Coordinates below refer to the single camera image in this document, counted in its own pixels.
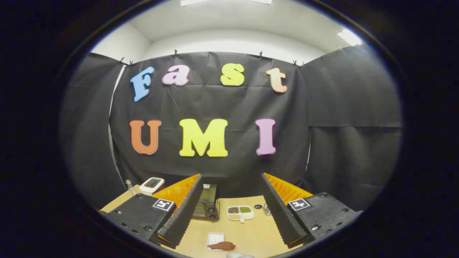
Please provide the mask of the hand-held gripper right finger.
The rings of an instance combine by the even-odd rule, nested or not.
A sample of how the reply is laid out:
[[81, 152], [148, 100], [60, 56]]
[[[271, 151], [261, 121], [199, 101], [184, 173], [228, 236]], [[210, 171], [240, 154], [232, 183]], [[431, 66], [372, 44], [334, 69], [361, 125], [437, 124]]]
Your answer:
[[261, 174], [261, 184], [267, 207], [289, 248], [322, 239], [362, 213], [329, 193], [311, 194], [268, 173]]

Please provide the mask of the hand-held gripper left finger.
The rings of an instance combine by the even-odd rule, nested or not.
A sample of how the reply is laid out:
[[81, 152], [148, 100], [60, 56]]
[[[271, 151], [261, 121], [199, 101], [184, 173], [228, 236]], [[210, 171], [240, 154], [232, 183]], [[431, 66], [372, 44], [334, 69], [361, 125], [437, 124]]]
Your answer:
[[138, 193], [102, 216], [134, 237], [176, 248], [203, 191], [196, 174], [152, 195]]

